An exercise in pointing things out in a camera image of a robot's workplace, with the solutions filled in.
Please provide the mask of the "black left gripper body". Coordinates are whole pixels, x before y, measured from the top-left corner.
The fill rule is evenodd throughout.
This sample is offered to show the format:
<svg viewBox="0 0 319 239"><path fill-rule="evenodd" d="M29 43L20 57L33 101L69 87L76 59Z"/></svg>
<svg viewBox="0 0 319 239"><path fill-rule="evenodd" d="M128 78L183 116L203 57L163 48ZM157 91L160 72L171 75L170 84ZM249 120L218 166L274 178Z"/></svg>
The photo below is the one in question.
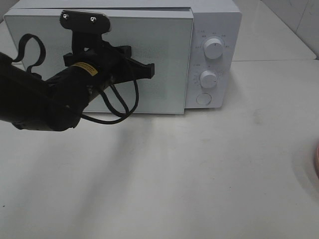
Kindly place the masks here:
<svg viewBox="0 0 319 239"><path fill-rule="evenodd" d="M65 66L86 62L112 82L151 79L155 64L143 64L131 58L130 46L114 47L101 34L72 32L72 52L63 56Z"/></svg>

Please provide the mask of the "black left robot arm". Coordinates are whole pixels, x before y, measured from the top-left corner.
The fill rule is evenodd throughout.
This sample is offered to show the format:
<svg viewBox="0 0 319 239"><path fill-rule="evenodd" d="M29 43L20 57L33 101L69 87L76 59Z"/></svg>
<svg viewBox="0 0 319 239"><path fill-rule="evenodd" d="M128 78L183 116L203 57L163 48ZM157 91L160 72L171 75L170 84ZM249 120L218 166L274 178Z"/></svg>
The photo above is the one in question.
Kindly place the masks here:
<svg viewBox="0 0 319 239"><path fill-rule="evenodd" d="M64 131L84 119L112 125L127 119L131 108L116 88L117 84L151 79L153 63L143 64L131 57L129 46L101 43L101 50L82 49L64 56L65 69L47 80L32 71L22 70L6 54L0 56L0 119L20 130ZM84 114L96 97L116 116L102 120Z"/></svg>

